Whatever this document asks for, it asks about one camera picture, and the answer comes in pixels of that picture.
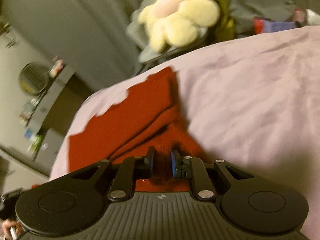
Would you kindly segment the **red knit cardigan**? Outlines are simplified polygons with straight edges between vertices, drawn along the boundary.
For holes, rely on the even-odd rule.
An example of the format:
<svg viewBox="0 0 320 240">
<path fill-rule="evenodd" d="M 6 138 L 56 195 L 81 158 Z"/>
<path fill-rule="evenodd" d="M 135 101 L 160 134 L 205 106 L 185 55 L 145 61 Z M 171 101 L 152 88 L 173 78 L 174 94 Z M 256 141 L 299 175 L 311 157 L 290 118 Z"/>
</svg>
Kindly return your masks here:
<svg viewBox="0 0 320 240">
<path fill-rule="evenodd" d="M 130 87 L 127 97 L 101 116 L 93 116 L 83 132 L 69 136 L 68 170 L 74 172 L 103 159 L 113 164 L 144 156 L 154 147 L 153 176 L 136 182 L 136 191 L 188 191 L 185 179 L 174 179 L 171 152 L 205 159 L 187 132 L 180 111 L 176 73 L 170 68 Z"/>
</svg>

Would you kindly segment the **pink plush bedspread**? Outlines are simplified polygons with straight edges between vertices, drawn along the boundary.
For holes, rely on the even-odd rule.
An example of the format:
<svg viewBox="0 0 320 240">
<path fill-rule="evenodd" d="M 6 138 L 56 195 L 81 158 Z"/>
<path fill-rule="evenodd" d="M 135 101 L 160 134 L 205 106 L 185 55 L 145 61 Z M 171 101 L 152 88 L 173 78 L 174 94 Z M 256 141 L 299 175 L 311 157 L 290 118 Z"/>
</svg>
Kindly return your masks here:
<svg viewBox="0 0 320 240">
<path fill-rule="evenodd" d="M 319 239 L 319 26 L 206 46 L 101 89 L 67 134 L 166 66 L 177 71 L 187 130 L 208 157 L 300 191 L 309 203 L 302 233 Z"/>
</svg>

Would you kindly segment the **grey curtain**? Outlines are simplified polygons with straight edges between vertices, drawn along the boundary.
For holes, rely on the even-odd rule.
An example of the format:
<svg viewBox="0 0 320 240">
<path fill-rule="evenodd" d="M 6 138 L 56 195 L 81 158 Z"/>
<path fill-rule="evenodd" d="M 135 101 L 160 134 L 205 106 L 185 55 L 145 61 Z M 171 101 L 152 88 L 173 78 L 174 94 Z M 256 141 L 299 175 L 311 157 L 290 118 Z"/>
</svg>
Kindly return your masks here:
<svg viewBox="0 0 320 240">
<path fill-rule="evenodd" d="M 144 0 L 1 0 L 4 17 L 36 49 L 59 55 L 93 90 L 144 71 L 126 34 Z M 319 0 L 227 0 L 236 33 L 247 36 L 254 16 L 282 21 L 295 8 L 319 11 Z"/>
</svg>

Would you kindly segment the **cream flower plush cushion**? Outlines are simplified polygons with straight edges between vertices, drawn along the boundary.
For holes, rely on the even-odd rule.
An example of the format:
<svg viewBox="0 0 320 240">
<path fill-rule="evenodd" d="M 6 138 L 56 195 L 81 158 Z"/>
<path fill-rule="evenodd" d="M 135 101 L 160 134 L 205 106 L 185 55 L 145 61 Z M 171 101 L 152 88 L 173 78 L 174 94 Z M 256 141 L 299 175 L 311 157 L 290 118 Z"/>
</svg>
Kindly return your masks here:
<svg viewBox="0 0 320 240">
<path fill-rule="evenodd" d="M 214 26 L 221 9 L 214 0 L 156 0 L 138 14 L 149 45 L 160 53 L 166 46 L 185 47 L 195 42 L 201 28 Z"/>
</svg>

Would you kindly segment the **round black framed mirror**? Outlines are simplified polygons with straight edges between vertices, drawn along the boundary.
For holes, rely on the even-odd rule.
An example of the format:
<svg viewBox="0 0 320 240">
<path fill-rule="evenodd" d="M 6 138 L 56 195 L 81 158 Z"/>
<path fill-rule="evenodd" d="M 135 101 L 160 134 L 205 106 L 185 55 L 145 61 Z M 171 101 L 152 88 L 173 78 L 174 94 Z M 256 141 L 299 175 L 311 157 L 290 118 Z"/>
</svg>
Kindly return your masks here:
<svg viewBox="0 0 320 240">
<path fill-rule="evenodd" d="M 26 94 L 39 95 L 48 87 L 49 80 L 49 68 L 40 62 L 31 62 L 21 70 L 18 84 Z"/>
</svg>

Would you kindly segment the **pink plush toy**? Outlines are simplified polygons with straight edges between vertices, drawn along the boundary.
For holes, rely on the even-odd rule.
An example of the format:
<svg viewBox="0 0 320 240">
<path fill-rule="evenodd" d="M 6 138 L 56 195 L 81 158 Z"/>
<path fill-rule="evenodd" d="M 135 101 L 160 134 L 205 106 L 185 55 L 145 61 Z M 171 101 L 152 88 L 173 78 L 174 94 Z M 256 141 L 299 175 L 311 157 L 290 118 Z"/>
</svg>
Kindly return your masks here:
<svg viewBox="0 0 320 240">
<path fill-rule="evenodd" d="M 52 66 L 51 70 L 49 71 L 49 76 L 51 78 L 57 77 L 63 68 L 66 66 L 63 59 L 59 58 L 58 56 L 53 58 L 54 65 Z"/>
</svg>

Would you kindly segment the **grey dressing table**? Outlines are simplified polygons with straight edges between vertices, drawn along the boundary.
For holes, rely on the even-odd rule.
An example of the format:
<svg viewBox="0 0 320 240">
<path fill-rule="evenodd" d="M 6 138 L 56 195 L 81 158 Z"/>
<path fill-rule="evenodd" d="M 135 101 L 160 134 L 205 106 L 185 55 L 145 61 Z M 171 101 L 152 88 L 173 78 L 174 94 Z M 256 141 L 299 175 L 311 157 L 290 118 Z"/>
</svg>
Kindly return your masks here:
<svg viewBox="0 0 320 240">
<path fill-rule="evenodd" d="M 25 104 L 25 110 L 29 112 L 24 126 L 39 134 L 53 129 L 64 137 L 77 110 L 92 94 L 93 90 L 75 70 L 66 66 L 48 83 L 46 90 L 32 96 Z"/>
</svg>

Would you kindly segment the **blue white box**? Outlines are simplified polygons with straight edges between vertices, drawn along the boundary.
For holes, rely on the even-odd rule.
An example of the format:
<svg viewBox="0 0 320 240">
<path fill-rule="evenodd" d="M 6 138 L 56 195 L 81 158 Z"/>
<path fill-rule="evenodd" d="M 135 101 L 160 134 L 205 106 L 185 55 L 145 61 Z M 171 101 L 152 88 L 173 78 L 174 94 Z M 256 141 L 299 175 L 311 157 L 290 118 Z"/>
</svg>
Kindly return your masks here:
<svg viewBox="0 0 320 240">
<path fill-rule="evenodd" d="M 26 131 L 25 131 L 25 134 L 24 134 L 24 137 L 25 137 L 25 139 L 27 139 L 27 140 L 31 140 L 31 138 L 33 137 L 33 131 L 31 130 L 31 129 L 26 129 Z"/>
</svg>

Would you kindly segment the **grey low cabinet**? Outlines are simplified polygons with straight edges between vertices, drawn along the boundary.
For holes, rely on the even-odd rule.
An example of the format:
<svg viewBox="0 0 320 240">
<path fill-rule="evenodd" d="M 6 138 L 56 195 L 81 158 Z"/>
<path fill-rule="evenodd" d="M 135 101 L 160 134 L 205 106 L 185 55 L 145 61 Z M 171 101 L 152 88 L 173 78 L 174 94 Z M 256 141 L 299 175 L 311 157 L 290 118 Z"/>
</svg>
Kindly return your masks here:
<svg viewBox="0 0 320 240">
<path fill-rule="evenodd" d="M 18 152 L 12 147 L 1 144 L 1 150 L 15 161 L 32 168 L 44 176 L 50 176 L 52 166 L 63 142 L 63 136 L 54 129 L 46 130 L 39 148 L 29 155 Z"/>
</svg>

